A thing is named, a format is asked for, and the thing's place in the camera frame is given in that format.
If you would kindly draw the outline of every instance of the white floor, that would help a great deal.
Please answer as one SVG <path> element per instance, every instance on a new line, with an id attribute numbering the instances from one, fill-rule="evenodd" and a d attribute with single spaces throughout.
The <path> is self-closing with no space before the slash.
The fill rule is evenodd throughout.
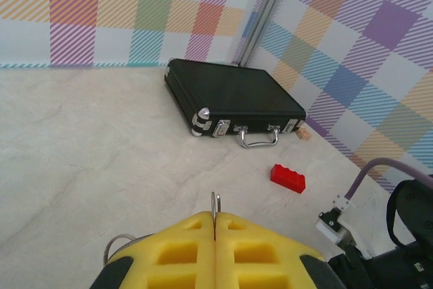
<path id="1" fill-rule="evenodd" d="M 211 191 L 225 211 L 327 258 L 340 252 L 314 224 L 359 169 L 315 133 L 255 150 L 233 136 L 193 137 L 163 73 L 0 71 L 2 289 L 88 288 L 110 238 L 154 233 L 209 210 Z M 304 193 L 269 181 L 275 163 L 306 175 Z M 378 252 L 392 248 L 387 199 L 370 178 L 354 198 L 354 223 Z"/>

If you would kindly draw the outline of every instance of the yellow foam padding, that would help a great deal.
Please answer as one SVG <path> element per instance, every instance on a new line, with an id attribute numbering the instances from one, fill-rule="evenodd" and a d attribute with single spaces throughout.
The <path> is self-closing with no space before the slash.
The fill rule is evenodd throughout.
<path id="1" fill-rule="evenodd" d="M 134 259 L 119 289 L 214 289 L 214 226 L 198 213 L 117 252 Z"/>
<path id="2" fill-rule="evenodd" d="M 230 213 L 216 216 L 216 289 L 316 289 L 302 255 L 322 255 Z"/>

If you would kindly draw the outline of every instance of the silver handle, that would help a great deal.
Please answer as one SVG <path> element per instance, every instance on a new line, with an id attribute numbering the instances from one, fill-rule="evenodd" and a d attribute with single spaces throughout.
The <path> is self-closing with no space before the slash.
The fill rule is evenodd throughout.
<path id="1" fill-rule="evenodd" d="M 246 143 L 246 140 L 245 140 L 246 133 L 248 132 L 247 127 L 238 127 L 237 129 L 239 131 L 239 138 L 241 141 L 241 146 L 244 148 L 275 146 L 278 143 L 278 133 L 279 133 L 278 128 L 272 129 L 273 140 L 271 142 L 252 142 L 252 143 Z"/>

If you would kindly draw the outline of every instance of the plaid wallpaper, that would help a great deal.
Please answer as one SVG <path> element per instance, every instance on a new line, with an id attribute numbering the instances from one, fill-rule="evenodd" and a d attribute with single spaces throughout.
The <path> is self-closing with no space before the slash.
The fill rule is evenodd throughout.
<path id="1" fill-rule="evenodd" d="M 251 66 L 308 110 L 356 165 L 433 170 L 433 0 L 281 0 Z M 379 166 L 386 190 L 407 176 Z"/>
<path id="2" fill-rule="evenodd" d="M 0 0 L 0 67 L 227 61 L 249 1 Z"/>

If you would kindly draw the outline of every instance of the purple cable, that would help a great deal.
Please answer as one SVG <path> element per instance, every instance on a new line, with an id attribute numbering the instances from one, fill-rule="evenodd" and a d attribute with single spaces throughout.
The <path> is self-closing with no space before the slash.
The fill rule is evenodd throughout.
<path id="1" fill-rule="evenodd" d="M 354 180 L 352 186 L 347 191 L 346 195 L 344 196 L 347 200 L 350 200 L 355 192 L 357 191 L 358 187 L 360 186 L 361 182 L 363 181 L 364 177 L 367 175 L 368 171 L 372 169 L 374 166 L 377 165 L 386 165 L 394 167 L 395 169 L 398 169 L 409 176 L 412 176 L 414 179 L 417 179 L 421 183 L 424 183 L 428 187 L 433 189 L 433 178 L 430 176 L 421 173 L 419 170 L 414 169 L 413 167 L 410 167 L 409 165 L 405 164 L 404 162 L 399 162 L 398 160 L 390 159 L 390 158 L 375 158 L 373 160 L 370 160 L 365 166 L 361 169 L 361 172 L 359 172 L 357 178 Z"/>

